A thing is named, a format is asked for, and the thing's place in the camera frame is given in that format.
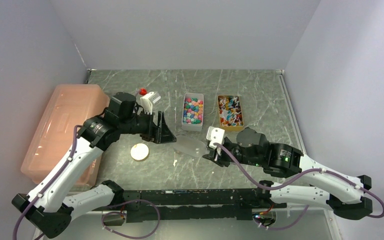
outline gray wall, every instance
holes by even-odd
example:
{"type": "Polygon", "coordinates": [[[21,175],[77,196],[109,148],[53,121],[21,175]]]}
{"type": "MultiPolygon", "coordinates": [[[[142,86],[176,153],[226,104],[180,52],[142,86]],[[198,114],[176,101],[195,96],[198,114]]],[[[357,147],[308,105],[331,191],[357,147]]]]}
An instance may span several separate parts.
{"type": "MultiPolygon", "coordinates": [[[[322,0],[285,71],[309,155],[384,200],[384,0],[322,0]]],[[[345,240],[384,239],[384,218],[338,222],[345,240]]]]}
{"type": "MultiPolygon", "coordinates": [[[[0,0],[0,239],[11,238],[20,215],[12,198],[34,187],[20,167],[54,87],[85,77],[86,67],[49,1],[0,0]]],[[[24,220],[18,239],[33,231],[24,220]]]]}
{"type": "Polygon", "coordinates": [[[320,0],[51,0],[94,69],[284,69],[320,0]]]}

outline box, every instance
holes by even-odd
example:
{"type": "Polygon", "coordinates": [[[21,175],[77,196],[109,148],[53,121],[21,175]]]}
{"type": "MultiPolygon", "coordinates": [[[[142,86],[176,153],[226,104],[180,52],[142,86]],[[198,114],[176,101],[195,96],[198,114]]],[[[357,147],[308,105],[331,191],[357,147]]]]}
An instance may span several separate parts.
{"type": "MultiPolygon", "coordinates": [[[[100,114],[109,97],[98,85],[58,85],[31,140],[21,172],[39,184],[57,165],[73,143],[75,125],[100,114]]],[[[101,157],[97,158],[77,180],[77,186],[94,186],[101,157]]]]}
{"type": "Polygon", "coordinates": [[[220,128],[239,132],[244,129],[244,117],[238,95],[218,95],[218,116],[220,128]]]}
{"type": "Polygon", "coordinates": [[[185,131],[198,131],[199,132],[203,129],[203,124],[204,124],[204,104],[205,104],[204,95],[201,93],[186,93],[184,95],[183,104],[185,104],[186,99],[198,99],[198,100],[201,100],[203,102],[202,103],[202,120],[200,123],[194,123],[194,124],[185,123],[184,117],[182,115],[181,128],[185,131]]]}

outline table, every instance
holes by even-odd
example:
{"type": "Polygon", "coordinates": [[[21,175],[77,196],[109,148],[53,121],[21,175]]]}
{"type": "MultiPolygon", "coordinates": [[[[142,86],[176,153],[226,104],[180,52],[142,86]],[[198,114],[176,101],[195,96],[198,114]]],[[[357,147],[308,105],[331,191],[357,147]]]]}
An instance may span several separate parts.
{"type": "MultiPolygon", "coordinates": [[[[203,142],[208,127],[219,125],[216,96],[239,95],[246,127],[265,134],[270,142],[300,148],[275,70],[92,70],[88,83],[99,85],[109,96],[117,92],[134,94],[140,88],[158,92],[161,100],[154,110],[164,111],[174,135],[203,142]],[[204,94],[201,132],[182,130],[185,93],[204,94]]],[[[236,142],[236,134],[229,132],[227,136],[236,142]]],[[[276,179],[261,167],[245,169],[257,181],[276,179]]],[[[255,188],[235,165],[220,167],[202,157],[175,152],[170,144],[144,142],[139,135],[122,135],[103,154],[97,184],[108,179],[125,190],[255,188]],[[149,147],[149,157],[143,162],[130,156],[131,147],[138,143],[149,147]]]]}

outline orange translucent storage box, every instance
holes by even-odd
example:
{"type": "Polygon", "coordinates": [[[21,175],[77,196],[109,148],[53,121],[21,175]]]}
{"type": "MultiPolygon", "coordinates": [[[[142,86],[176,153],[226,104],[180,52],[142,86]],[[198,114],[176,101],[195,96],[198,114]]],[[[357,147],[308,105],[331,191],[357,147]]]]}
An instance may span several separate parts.
{"type": "MultiPolygon", "coordinates": [[[[53,92],[21,166],[21,172],[39,184],[57,165],[73,142],[73,128],[100,114],[109,97],[98,85],[62,84],[53,92]]],[[[77,186],[93,186],[101,157],[77,180],[77,186]]]]}

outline plastic lid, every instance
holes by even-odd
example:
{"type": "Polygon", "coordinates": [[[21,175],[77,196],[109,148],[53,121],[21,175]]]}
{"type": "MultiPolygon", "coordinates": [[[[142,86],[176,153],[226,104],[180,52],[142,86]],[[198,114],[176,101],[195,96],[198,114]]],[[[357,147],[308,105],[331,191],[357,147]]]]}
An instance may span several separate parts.
{"type": "Polygon", "coordinates": [[[205,143],[200,140],[190,138],[185,135],[176,136],[177,141],[171,143],[171,146],[179,152],[190,155],[195,158],[202,157],[207,153],[205,143]]]}

